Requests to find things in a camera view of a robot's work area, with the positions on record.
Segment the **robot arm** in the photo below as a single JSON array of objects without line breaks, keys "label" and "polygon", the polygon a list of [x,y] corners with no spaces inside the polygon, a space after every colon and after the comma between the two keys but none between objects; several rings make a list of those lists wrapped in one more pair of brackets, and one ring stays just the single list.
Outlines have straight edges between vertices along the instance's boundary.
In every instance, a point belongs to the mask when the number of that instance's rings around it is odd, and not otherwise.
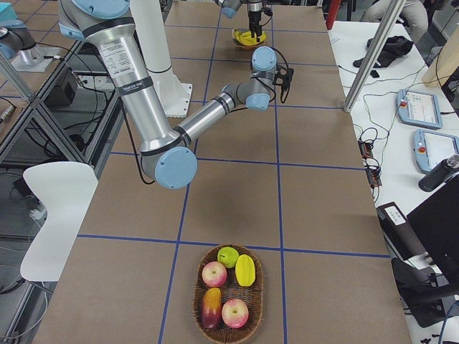
[{"label": "robot arm", "polygon": [[255,38],[256,42],[260,42],[262,36],[262,24],[260,23],[262,14],[265,14],[269,18],[273,15],[267,2],[262,0],[223,0],[215,1],[215,4],[222,8],[222,13],[229,19],[233,18],[240,7],[246,4],[250,36]]},{"label": "robot arm", "polygon": [[190,149],[198,138],[239,106],[265,110],[285,98],[293,70],[273,47],[258,47],[248,81],[226,85],[216,97],[171,127],[168,116],[191,95],[171,68],[161,5],[157,1],[61,1],[63,35],[95,46],[129,118],[141,137],[138,168],[159,185],[183,188],[197,172]]}]

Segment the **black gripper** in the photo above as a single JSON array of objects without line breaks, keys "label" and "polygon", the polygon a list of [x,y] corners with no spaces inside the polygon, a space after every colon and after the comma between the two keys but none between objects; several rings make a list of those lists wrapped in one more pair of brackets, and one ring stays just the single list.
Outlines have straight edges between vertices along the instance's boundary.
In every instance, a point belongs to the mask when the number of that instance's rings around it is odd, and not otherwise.
[{"label": "black gripper", "polygon": [[262,37],[262,26],[260,21],[262,20],[262,14],[265,14],[269,18],[272,17],[272,9],[268,7],[267,1],[263,0],[248,0],[247,1],[247,13],[249,19],[251,37],[261,39]]},{"label": "black gripper", "polygon": [[280,86],[280,103],[284,104],[288,99],[290,85],[293,79],[294,69],[291,67],[277,67],[273,85]]}]

